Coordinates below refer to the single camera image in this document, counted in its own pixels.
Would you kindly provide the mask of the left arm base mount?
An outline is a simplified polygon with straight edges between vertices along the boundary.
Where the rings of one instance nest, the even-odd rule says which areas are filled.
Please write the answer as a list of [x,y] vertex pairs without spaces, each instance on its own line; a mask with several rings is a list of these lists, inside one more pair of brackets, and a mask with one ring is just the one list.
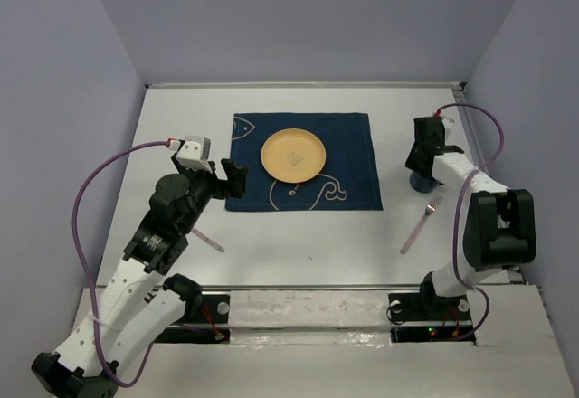
[[219,345],[228,344],[231,294],[204,291],[198,308],[187,304],[184,315],[168,326],[157,338],[157,344]]

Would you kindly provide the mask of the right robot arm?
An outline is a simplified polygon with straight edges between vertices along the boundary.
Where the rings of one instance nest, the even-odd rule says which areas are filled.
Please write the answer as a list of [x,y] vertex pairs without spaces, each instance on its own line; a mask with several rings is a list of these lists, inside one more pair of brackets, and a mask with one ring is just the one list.
[[405,162],[415,191],[426,194],[443,185],[459,195],[450,262],[424,277],[416,297],[427,318],[439,317],[484,279],[536,257],[532,194],[493,180],[460,147],[449,145],[452,123],[442,116],[415,118]]

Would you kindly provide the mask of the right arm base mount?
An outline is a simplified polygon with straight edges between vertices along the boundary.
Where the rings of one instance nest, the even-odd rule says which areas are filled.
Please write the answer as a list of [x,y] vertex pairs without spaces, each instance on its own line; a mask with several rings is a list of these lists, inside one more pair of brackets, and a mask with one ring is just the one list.
[[395,292],[388,295],[385,315],[394,344],[476,340],[465,296],[427,302],[419,292]]

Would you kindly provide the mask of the yellow round plate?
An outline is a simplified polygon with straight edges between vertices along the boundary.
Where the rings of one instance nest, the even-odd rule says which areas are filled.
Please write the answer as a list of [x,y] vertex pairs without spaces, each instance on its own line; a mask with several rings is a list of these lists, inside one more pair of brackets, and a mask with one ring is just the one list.
[[319,175],[325,166],[327,151],[313,133],[299,128],[275,132],[261,148],[261,164],[275,180],[300,184]]

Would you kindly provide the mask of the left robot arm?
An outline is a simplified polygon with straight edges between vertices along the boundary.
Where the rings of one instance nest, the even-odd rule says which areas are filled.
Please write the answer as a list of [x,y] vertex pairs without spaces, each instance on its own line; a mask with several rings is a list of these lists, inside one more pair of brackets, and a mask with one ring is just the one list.
[[202,288],[169,271],[188,245],[187,235],[213,199],[240,198],[248,170],[221,161],[226,177],[214,166],[194,170],[181,164],[160,178],[149,210],[123,252],[91,310],[51,353],[41,353],[32,371],[55,397],[112,397],[129,387],[127,369],[147,358],[157,337],[177,320],[195,318]]

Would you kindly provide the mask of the pink handled knife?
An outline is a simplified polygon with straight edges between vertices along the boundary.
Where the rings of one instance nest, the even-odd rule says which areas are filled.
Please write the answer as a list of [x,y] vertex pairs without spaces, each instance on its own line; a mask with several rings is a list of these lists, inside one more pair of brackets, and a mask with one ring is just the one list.
[[198,231],[196,228],[193,228],[191,233],[196,236],[197,238],[199,238],[200,240],[202,240],[203,242],[207,243],[208,245],[210,245],[212,248],[214,248],[215,250],[219,251],[219,252],[225,252],[225,248],[223,246],[221,246],[219,243],[215,242],[213,239],[211,239],[210,237],[208,237],[207,235],[205,235],[204,233]]

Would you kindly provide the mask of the dark blue mug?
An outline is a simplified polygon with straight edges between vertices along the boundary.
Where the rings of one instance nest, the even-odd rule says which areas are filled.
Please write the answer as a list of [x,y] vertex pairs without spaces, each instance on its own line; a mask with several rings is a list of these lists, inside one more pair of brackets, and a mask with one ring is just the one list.
[[409,182],[413,190],[421,194],[429,194],[441,184],[434,179],[421,176],[415,171],[410,173]]

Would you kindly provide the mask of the dark blue cloth placemat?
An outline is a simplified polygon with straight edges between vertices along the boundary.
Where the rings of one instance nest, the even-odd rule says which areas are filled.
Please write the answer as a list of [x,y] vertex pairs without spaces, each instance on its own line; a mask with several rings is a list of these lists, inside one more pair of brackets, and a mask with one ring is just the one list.
[[[261,149],[287,128],[306,130],[327,151],[321,173],[305,183],[282,183],[267,173]],[[369,117],[365,113],[236,113],[231,160],[249,168],[245,195],[229,198],[230,212],[381,211]]]

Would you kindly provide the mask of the pink handled fork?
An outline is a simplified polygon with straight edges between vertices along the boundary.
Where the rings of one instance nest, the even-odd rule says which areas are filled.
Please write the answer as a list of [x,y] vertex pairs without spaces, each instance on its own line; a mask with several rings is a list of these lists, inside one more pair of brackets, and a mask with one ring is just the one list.
[[418,236],[420,235],[420,232],[422,231],[424,225],[426,224],[427,220],[437,211],[438,207],[440,206],[441,202],[443,200],[443,196],[438,194],[435,195],[431,201],[429,203],[427,203],[425,209],[424,209],[424,213],[421,217],[421,219],[419,220],[419,222],[415,225],[415,227],[413,228],[413,231],[411,232],[411,234],[409,235],[408,239],[406,240],[406,242],[404,243],[402,249],[400,250],[401,254],[405,254],[406,252],[408,252],[410,250],[410,248],[412,247],[413,243],[415,242],[415,240],[418,238]]

